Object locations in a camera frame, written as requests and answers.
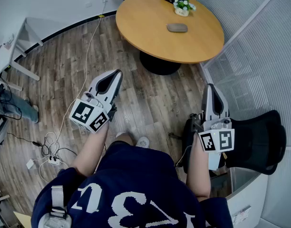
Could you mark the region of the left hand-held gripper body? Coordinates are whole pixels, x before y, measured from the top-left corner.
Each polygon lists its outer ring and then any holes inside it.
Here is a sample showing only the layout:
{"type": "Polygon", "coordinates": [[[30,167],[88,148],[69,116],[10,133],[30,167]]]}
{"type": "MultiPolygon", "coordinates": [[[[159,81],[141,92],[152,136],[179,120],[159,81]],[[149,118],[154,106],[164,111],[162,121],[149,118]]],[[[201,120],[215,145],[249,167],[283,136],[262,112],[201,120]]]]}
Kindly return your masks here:
{"type": "Polygon", "coordinates": [[[103,125],[112,121],[117,111],[113,102],[116,96],[117,90],[112,89],[104,94],[89,89],[83,93],[81,99],[75,101],[69,118],[79,127],[96,133],[103,125]]]}

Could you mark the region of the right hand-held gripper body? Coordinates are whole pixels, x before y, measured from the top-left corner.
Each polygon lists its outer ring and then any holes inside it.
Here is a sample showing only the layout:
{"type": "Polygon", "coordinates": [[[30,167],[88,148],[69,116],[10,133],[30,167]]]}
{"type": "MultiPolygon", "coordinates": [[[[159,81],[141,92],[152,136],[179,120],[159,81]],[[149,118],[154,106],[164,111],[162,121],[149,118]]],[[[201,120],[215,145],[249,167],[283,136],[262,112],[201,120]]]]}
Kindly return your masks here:
{"type": "Polygon", "coordinates": [[[191,114],[191,121],[188,130],[193,136],[198,134],[201,141],[201,147],[208,153],[208,168],[215,171],[219,168],[221,155],[223,152],[234,149],[234,133],[232,122],[227,114],[191,114]]]}

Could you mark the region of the grey-brown fabric pouch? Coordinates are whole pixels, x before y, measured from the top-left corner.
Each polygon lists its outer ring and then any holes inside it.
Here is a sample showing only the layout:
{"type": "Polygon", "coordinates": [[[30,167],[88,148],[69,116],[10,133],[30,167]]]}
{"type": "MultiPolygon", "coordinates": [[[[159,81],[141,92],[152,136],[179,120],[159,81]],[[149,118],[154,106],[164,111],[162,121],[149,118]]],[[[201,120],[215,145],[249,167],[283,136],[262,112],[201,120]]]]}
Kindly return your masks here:
{"type": "Polygon", "coordinates": [[[166,27],[172,33],[186,33],[188,31],[188,26],[183,23],[169,23],[166,27]]]}

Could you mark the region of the person's left forearm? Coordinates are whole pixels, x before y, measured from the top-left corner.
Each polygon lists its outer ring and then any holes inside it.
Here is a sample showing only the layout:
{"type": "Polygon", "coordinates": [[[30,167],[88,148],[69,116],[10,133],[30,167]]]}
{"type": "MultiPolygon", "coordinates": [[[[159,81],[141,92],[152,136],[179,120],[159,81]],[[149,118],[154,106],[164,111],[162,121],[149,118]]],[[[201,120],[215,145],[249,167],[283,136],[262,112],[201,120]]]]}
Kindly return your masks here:
{"type": "Polygon", "coordinates": [[[108,129],[109,123],[106,123],[97,133],[91,133],[88,136],[82,150],[71,165],[80,175],[89,177],[94,174],[105,146],[108,129]]]}

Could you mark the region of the person's right forearm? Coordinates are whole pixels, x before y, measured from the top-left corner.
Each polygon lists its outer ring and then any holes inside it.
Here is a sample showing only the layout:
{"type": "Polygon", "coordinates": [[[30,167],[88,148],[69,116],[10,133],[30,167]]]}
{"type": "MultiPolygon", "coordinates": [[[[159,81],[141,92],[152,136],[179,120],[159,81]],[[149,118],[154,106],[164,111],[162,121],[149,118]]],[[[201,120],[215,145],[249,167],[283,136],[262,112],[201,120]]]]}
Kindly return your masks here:
{"type": "Polygon", "coordinates": [[[186,185],[199,202],[210,197],[211,182],[208,161],[208,153],[204,152],[200,137],[198,133],[195,133],[189,158],[186,185]]]}

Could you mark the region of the black mesh office chair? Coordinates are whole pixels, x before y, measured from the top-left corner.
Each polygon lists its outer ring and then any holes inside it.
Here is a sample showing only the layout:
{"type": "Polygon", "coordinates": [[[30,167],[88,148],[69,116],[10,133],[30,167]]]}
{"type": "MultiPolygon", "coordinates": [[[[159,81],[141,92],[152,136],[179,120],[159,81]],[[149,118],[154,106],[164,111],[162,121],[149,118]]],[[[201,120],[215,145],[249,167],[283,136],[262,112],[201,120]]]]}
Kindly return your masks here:
{"type": "Polygon", "coordinates": [[[234,150],[222,154],[218,167],[240,167],[272,175],[286,150],[286,131],[276,110],[249,120],[232,119],[234,150]]]}

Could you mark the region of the navy printed sweatshirt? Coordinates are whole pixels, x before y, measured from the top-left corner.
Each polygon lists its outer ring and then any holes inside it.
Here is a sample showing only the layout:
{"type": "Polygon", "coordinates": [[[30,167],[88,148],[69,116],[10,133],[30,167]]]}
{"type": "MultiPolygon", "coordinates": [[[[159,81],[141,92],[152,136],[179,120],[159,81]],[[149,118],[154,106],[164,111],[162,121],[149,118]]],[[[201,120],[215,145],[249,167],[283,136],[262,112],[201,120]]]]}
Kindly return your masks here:
{"type": "Polygon", "coordinates": [[[113,143],[93,175],[60,171],[35,201],[32,228],[52,209],[53,186],[63,187],[72,228],[233,228],[227,200],[198,201],[157,150],[113,143]]]}

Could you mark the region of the potted artificial flower plant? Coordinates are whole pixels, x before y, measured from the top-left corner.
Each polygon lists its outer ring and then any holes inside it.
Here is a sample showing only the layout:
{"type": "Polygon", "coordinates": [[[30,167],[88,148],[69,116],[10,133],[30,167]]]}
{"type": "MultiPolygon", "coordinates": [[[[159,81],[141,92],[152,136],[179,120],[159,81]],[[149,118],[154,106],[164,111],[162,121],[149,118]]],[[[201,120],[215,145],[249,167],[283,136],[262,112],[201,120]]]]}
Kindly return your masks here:
{"type": "Polygon", "coordinates": [[[175,13],[182,17],[188,17],[189,12],[196,11],[196,6],[190,0],[175,0],[173,2],[175,13]]]}

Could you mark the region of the black table pedestal base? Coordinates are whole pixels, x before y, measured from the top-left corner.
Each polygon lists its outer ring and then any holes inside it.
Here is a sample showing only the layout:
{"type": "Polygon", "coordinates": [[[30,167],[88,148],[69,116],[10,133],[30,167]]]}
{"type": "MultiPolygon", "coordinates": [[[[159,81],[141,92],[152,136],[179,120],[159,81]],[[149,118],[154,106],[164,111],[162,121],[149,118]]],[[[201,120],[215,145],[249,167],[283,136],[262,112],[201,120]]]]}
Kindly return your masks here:
{"type": "Polygon", "coordinates": [[[156,75],[170,75],[175,73],[181,67],[181,63],[166,61],[143,51],[140,51],[139,58],[144,68],[156,75]]]}

